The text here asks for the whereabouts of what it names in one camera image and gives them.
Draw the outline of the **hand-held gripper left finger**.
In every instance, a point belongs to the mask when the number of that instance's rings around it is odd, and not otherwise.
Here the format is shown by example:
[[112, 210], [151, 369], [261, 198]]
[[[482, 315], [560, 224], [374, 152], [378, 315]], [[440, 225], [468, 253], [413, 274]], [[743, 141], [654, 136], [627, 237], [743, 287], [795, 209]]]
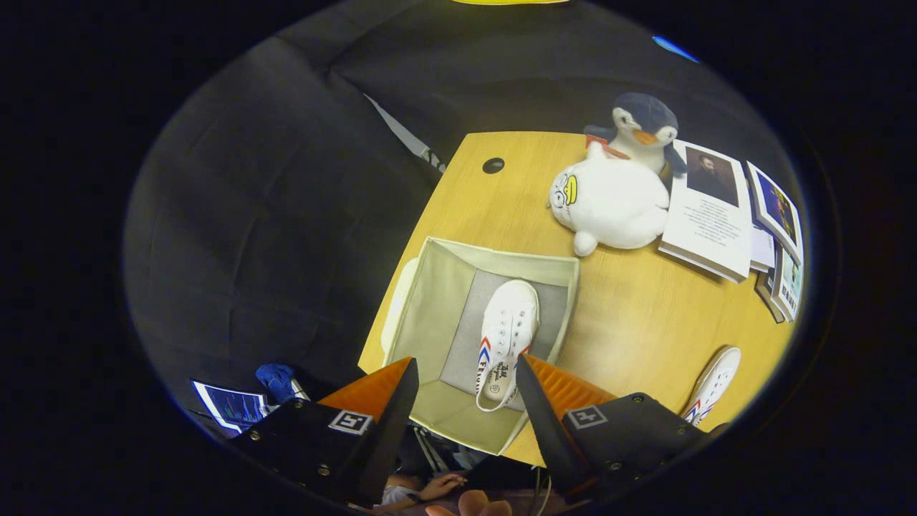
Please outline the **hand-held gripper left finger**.
[[404, 357], [321, 401], [294, 398], [230, 447], [266, 470], [332, 502], [380, 503], [419, 389]]

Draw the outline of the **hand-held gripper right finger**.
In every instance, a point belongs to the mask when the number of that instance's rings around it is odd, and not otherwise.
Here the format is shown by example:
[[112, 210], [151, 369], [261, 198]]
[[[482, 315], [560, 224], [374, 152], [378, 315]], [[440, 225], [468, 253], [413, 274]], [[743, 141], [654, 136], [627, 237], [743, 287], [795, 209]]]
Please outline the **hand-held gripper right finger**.
[[643, 392], [615, 396], [533, 355], [517, 388], [554, 490], [565, 502], [615, 499], [714, 440]]

